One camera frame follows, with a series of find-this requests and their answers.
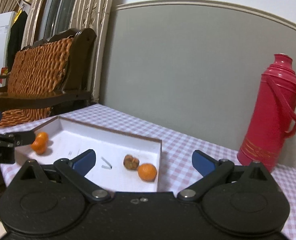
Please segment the orange tangerine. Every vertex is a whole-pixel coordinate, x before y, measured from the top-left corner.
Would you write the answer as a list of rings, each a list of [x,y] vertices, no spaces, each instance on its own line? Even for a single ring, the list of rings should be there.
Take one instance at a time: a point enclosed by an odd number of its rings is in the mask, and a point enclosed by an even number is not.
[[[38,155],[45,153],[48,143],[48,134],[46,132],[40,132],[36,135],[34,142],[30,145],[31,149]]]
[[[138,174],[139,178],[143,181],[147,181],[147,182],[154,181],[157,176],[157,173],[158,173],[158,171],[157,171],[156,167],[152,164],[149,164],[149,163],[141,164],[137,168],[137,174]]]

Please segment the orange woven chair cushion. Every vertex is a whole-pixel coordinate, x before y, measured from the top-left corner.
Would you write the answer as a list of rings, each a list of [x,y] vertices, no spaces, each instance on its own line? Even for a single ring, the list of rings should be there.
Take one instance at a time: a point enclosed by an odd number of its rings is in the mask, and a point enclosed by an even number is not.
[[[38,95],[59,89],[67,72],[73,38],[19,51],[10,72],[9,95]],[[10,109],[2,113],[0,128],[37,121],[50,116],[51,107]]]

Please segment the red thermos flask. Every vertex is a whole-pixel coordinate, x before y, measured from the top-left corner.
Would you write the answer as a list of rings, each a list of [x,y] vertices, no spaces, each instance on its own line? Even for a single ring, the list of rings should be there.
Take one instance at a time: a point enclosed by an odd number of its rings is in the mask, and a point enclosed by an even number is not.
[[[260,161],[272,171],[284,142],[296,133],[296,73],[292,58],[275,54],[263,72],[255,109],[237,153],[241,165]]]

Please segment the black hanging coat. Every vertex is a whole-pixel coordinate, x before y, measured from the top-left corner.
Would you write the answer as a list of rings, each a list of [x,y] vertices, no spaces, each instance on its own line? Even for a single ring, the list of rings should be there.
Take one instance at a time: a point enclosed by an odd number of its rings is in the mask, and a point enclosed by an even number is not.
[[[28,15],[25,11],[21,12],[10,29],[10,37],[7,48],[7,67],[9,71],[11,71],[14,64],[16,53],[21,49],[27,17]]]

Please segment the yellow hanging garment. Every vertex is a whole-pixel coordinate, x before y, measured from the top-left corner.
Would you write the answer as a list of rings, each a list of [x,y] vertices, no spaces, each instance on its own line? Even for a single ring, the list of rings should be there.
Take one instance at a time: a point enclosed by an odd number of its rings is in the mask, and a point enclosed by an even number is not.
[[[14,17],[14,23],[17,21],[17,19],[19,18],[21,13],[22,13],[22,8],[20,8],[19,11],[16,13],[16,15]]]

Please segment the glass window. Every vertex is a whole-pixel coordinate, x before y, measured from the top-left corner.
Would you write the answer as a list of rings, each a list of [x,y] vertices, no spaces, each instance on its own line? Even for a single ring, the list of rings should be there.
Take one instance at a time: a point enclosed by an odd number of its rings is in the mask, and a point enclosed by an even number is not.
[[[69,29],[76,0],[47,0],[38,39],[50,38]]]

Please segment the beige striped curtain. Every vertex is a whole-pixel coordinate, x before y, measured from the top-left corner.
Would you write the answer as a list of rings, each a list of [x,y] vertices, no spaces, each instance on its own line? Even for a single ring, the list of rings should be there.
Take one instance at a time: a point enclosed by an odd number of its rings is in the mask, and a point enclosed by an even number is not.
[[[32,45],[39,39],[41,19],[47,1],[49,0],[32,1],[23,34],[23,47]],[[88,88],[94,102],[99,102],[100,98],[103,54],[112,3],[113,0],[75,0],[72,3],[72,16],[69,20],[69,27],[77,29],[91,28],[97,35],[88,77]]]

